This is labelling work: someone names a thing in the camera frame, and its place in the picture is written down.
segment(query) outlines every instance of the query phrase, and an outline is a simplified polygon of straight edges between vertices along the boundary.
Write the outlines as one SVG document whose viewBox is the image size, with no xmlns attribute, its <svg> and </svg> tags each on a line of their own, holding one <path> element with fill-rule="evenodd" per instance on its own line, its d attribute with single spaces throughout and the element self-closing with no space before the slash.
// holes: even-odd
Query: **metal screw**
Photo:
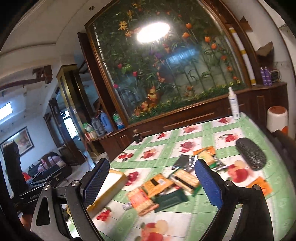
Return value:
<svg viewBox="0 0 296 241">
<path fill-rule="evenodd" d="M 47 191 L 50 189 L 50 185 L 45 185 L 44 190 Z"/>
<path fill-rule="evenodd" d="M 260 190 L 260 189 L 261 189 L 261 187 L 260 187 L 259 185 L 257 185 L 257 184 L 255 184 L 253 187 L 254 187 L 256 190 Z"/>
<path fill-rule="evenodd" d="M 230 180 L 226 180 L 226 181 L 225 181 L 225 184 L 226 184 L 227 186 L 229 186 L 229 187 L 233 186 L 233 182 L 230 181 Z"/>
<path fill-rule="evenodd" d="M 80 181 L 75 180 L 75 181 L 73 181 L 71 184 L 72 184 L 73 187 L 76 187 L 76 186 L 79 186 Z"/>
</svg>

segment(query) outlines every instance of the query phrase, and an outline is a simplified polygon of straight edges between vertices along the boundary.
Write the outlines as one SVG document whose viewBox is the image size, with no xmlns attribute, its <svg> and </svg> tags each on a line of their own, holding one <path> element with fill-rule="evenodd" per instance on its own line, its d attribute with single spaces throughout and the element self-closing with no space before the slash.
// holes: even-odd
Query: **wall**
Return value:
<svg viewBox="0 0 296 241">
<path fill-rule="evenodd" d="M 272 41 L 274 44 L 274 62 L 287 83 L 289 100 L 289 136 L 294 139 L 296 131 L 296 87 L 294 67 L 283 37 L 268 12 L 262 7 L 263 0 L 223 0 L 237 19 L 243 16 L 249 22 L 253 32 L 247 33 L 255 51 Z"/>
<path fill-rule="evenodd" d="M 20 163 L 22 170 L 26 170 L 30 165 L 36 163 L 38 159 L 50 151 L 59 153 L 47 128 L 45 120 L 41 115 L 25 121 L 13 129 L 10 129 L 9 132 L 1 135 L 0 143 L 25 126 L 28 129 L 29 135 L 34 144 L 34 148 L 21 156 Z M 1 164 L 3 164 L 4 160 L 2 152 L 0 153 L 0 159 Z"/>
</svg>

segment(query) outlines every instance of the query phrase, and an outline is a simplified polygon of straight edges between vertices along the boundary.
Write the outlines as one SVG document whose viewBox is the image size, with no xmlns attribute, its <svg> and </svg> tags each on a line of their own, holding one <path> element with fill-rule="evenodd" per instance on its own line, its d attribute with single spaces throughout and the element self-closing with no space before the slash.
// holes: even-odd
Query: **brown lid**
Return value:
<svg viewBox="0 0 296 241">
<path fill-rule="evenodd" d="M 270 107 L 269 111 L 274 114 L 284 114 L 286 112 L 286 108 L 277 105 L 277 106 Z"/>
</svg>

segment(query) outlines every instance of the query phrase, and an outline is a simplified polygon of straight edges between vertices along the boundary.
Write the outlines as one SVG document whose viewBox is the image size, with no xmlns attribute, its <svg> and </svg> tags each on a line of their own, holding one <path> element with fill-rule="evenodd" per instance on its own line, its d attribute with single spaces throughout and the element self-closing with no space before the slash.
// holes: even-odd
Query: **wooden cabinet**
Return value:
<svg viewBox="0 0 296 241">
<path fill-rule="evenodd" d="M 281 105 L 289 108 L 285 82 L 273 84 L 271 87 L 257 85 L 237 91 L 236 94 L 240 111 L 264 126 L 269 107 Z M 113 160 L 133 142 L 134 129 L 138 129 L 142 136 L 146 137 L 226 115 L 231 115 L 231 109 L 228 95 L 223 95 L 129 125 L 101 138 L 99 142 L 110 160 Z"/>
</svg>

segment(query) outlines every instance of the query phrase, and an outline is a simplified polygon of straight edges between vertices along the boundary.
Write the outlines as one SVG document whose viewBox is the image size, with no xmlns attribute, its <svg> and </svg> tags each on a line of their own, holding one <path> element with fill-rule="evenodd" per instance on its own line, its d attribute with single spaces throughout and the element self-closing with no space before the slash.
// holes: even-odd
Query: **window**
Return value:
<svg viewBox="0 0 296 241">
<path fill-rule="evenodd" d="M 71 138 L 78 136 L 78 132 L 74 126 L 72 118 L 70 117 L 69 111 L 66 110 L 65 112 L 61 112 L 61 115 L 64 119 L 65 126 L 67 127 L 67 130 L 68 130 Z"/>
<path fill-rule="evenodd" d="M 0 120 L 4 119 L 12 113 L 11 104 L 7 103 L 4 107 L 0 109 Z"/>
</svg>

